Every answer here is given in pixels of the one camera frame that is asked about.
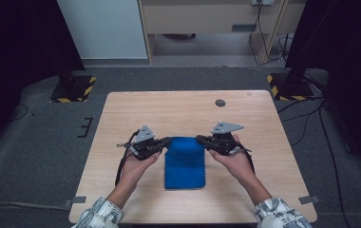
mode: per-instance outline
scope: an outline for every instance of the black stand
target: black stand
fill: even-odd
[[[290,74],[288,73],[272,73],[273,83],[277,88],[277,96],[281,97],[312,97],[311,87],[305,81],[298,81],[296,83],[289,83],[288,78]]]
[[[33,2],[30,0],[15,0],[14,3],[26,19],[25,22],[32,29],[42,51],[59,76],[60,81],[50,99],[52,101],[58,101],[59,99],[66,99],[71,102],[84,101],[92,77],[72,75],[68,60],[63,57],[59,45],[51,36],[53,27],[48,23],[47,15],[39,15],[39,12],[35,10]]]
[[[71,76],[71,85],[64,85],[62,79],[59,81],[53,90],[50,99],[56,101],[61,98],[66,98],[71,101],[81,99],[86,95],[86,90],[91,81],[92,76]]]

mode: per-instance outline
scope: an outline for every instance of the black cable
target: black cable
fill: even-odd
[[[20,120],[21,118],[25,117],[28,113],[29,113],[29,107],[26,106],[25,104],[19,104],[18,106],[23,106],[26,108],[26,113],[24,113],[23,115],[21,115],[20,117],[17,117],[15,119],[10,119],[9,121],[18,121]]]
[[[319,109],[319,119],[320,119],[320,123],[322,124],[322,129],[323,129],[323,133],[325,134],[325,137],[326,137],[326,141],[328,143],[328,147],[329,147],[329,151],[331,153],[331,157],[332,157],[332,164],[333,164],[333,168],[334,168],[334,174],[335,174],[335,179],[336,179],[336,182],[337,182],[337,192],[338,192],[338,200],[340,202],[340,209],[341,209],[341,213],[343,214],[343,218],[344,218],[344,221],[346,222],[346,225],[348,228],[351,228],[350,224],[349,224],[349,221],[347,219],[347,216],[346,216],[346,211],[344,209],[344,205],[343,205],[343,198],[341,196],[341,187],[340,187],[340,179],[338,177],[338,170],[337,170],[337,165],[336,165],[336,162],[335,162],[335,157],[334,157],[334,153],[333,153],[333,150],[332,150],[332,146],[331,146],[331,142],[329,140],[329,136],[328,136],[328,133],[326,131],[326,127],[323,123],[323,118],[322,118],[322,111],[321,109]]]
[[[281,40],[282,39],[285,39],[284,46],[281,45]],[[293,37],[288,37],[288,34],[287,34],[287,36],[282,36],[282,37],[278,38],[278,44],[279,44],[279,46],[281,48],[286,49],[287,48],[287,41],[288,40],[293,40],[293,39],[294,39]]]
[[[259,28],[259,31],[260,31],[260,34],[261,34],[261,38],[262,38],[262,40],[263,40],[263,45],[264,45],[264,48],[265,48],[265,51],[266,51],[266,56],[267,56],[267,58],[270,59],[270,61],[267,61],[267,62],[264,63],[264,64],[261,64],[261,63],[259,63],[259,62],[257,61],[257,58],[256,58],[256,56],[255,56],[254,48],[252,47],[252,33],[253,33],[253,30],[251,30],[251,32],[249,33],[249,42],[248,42],[248,43],[249,43],[249,47],[251,48],[251,51],[252,51],[252,53],[253,53],[253,55],[254,55],[254,59],[255,59],[256,64],[259,65],[259,66],[265,66],[265,65],[267,65],[267,64],[269,64],[269,63],[271,63],[271,62],[273,62],[273,61],[278,60],[278,58],[272,59],[272,58],[270,58],[270,56],[267,54],[266,41],[265,41],[265,39],[264,39],[264,35],[263,35],[263,32],[262,32],[262,30],[261,30],[261,26],[260,26],[261,0],[258,0],[257,2],[258,2],[258,12],[257,12],[256,21],[255,21],[255,27],[258,26],[258,28]]]
[[[287,108],[289,108],[289,107],[291,107],[291,106],[293,106],[293,105],[296,105],[296,104],[298,104],[298,103],[306,102],[306,101],[313,101],[313,100],[321,99],[321,98],[323,98],[323,97],[313,97],[313,98],[307,98],[307,99],[305,99],[305,100],[296,101],[296,102],[294,102],[294,103],[292,103],[292,104],[288,104],[288,105],[286,105],[285,107],[281,108],[280,110],[277,111],[277,113],[280,113],[280,112],[284,111],[285,109],[287,109]]]
[[[282,122],[288,122],[288,121],[291,121],[291,120],[294,120],[294,119],[297,119],[297,118],[300,118],[300,117],[303,117],[303,116],[307,116],[307,115],[312,115],[314,114],[319,108],[322,107],[322,105],[325,103],[325,101],[323,101],[319,107],[317,107],[314,111],[312,112],[309,112],[309,113],[306,113],[306,114],[302,114],[302,115],[299,115],[299,116],[295,116],[295,117],[292,117],[290,119],[287,119],[287,120],[283,120]]]
[[[43,209],[43,210],[59,210],[59,211],[69,211],[70,208],[63,206],[48,206],[40,205],[26,202],[14,202],[14,201],[0,201],[1,207],[20,207],[20,208],[29,208],[29,209]]]
[[[287,36],[285,36],[284,38],[285,38],[284,47],[281,45],[281,42],[280,42],[282,37],[278,38],[278,44],[282,47],[281,57],[283,58],[284,62],[287,63],[287,59],[285,58],[285,56],[288,55],[287,51],[286,51],[288,39],[290,38],[290,37],[288,37],[288,33],[287,33]]]
[[[300,138],[297,142],[292,143],[291,146],[295,146],[295,145],[301,143],[302,139],[303,139],[304,136],[305,136],[306,124],[307,124],[307,122],[308,122],[309,117],[310,117],[312,114],[308,115],[307,118],[305,119],[304,130],[302,131],[301,138]]]
[[[314,111],[312,111],[312,112],[309,112],[309,113],[306,113],[306,114],[302,114],[302,115],[299,115],[299,116],[296,116],[296,117],[292,117],[292,118],[290,118],[290,119],[287,119],[287,120],[282,121],[282,122],[288,122],[288,121],[294,120],[294,119],[296,119],[296,118],[306,116],[305,124],[304,124],[304,130],[302,131],[301,138],[300,138],[297,142],[294,142],[294,143],[290,144],[290,146],[294,146],[294,145],[297,145],[297,144],[301,143],[302,139],[303,139],[304,136],[305,136],[306,126],[307,126],[309,117],[310,117],[312,114],[314,114],[316,111],[320,110],[325,102],[326,102],[326,101],[323,101],[323,102],[320,104],[320,106],[317,107],[317,108],[316,108]]]
[[[121,175],[122,175],[122,170],[124,169],[124,162],[126,162],[126,159],[131,155],[127,155],[127,152],[131,146],[131,141],[133,140],[133,138],[139,134],[140,130],[137,130],[136,132],[134,132],[131,136],[130,139],[127,143],[124,144],[125,150],[124,150],[124,154],[123,157],[121,159],[121,162],[119,163],[119,167],[118,167],[118,173],[116,174],[116,179],[115,179],[115,186],[118,185],[119,180],[121,179]]]
[[[290,51],[287,51],[287,50],[286,50],[286,46],[282,46],[281,43],[280,43],[280,40],[285,39],[285,38],[287,38],[287,37],[286,37],[286,36],[283,36],[283,37],[278,38],[278,45],[281,47],[281,49],[272,48],[272,49],[270,49],[270,52],[279,53],[280,51],[283,51],[283,49],[284,49],[284,53],[285,53],[286,55],[288,55],[288,53],[290,53]]]

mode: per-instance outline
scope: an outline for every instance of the metal bracket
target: metal bracket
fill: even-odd
[[[226,134],[231,131],[243,129],[243,125],[219,122],[211,131],[213,134]]]
[[[73,203],[85,203],[86,197],[73,197],[73,199],[66,199],[64,202],[65,207],[71,207]]]
[[[307,196],[307,197],[303,197],[303,198],[298,198],[299,201],[301,202],[301,204],[307,204],[307,203],[317,203],[320,202],[320,198],[318,196]]]
[[[140,129],[139,134],[137,134],[134,143],[141,143],[143,141],[147,141],[149,139],[153,139],[155,137],[154,133],[148,128],[147,125],[143,125],[142,129]]]

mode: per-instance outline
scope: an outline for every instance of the tripod base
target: tripod base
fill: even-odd
[[[311,99],[314,94],[308,83],[301,82],[294,89],[289,89],[288,91],[285,88],[286,79],[288,74],[284,73],[272,73],[267,76],[267,81],[272,89],[273,95],[277,101],[296,101],[296,100],[306,100]]]
[[[92,76],[72,76],[75,81],[73,88],[65,88],[62,82],[53,90],[50,96],[50,101],[53,103],[69,103],[69,102],[83,102],[88,98],[96,77]]]

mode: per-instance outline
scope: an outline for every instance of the yellow and black hazard tape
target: yellow and black hazard tape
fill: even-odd
[[[270,88],[273,92],[273,96],[275,97],[276,101],[303,101],[312,98],[312,96],[281,96],[278,93],[278,89],[276,87],[272,75],[267,75],[267,82],[270,85]]]
[[[86,87],[86,90],[84,92],[84,95],[82,97],[77,98],[56,98],[56,99],[50,99],[52,103],[70,103],[70,102],[84,102],[89,96],[89,93],[92,90],[92,87],[94,87],[95,80],[97,80],[97,77],[91,77],[89,79],[88,86]]]

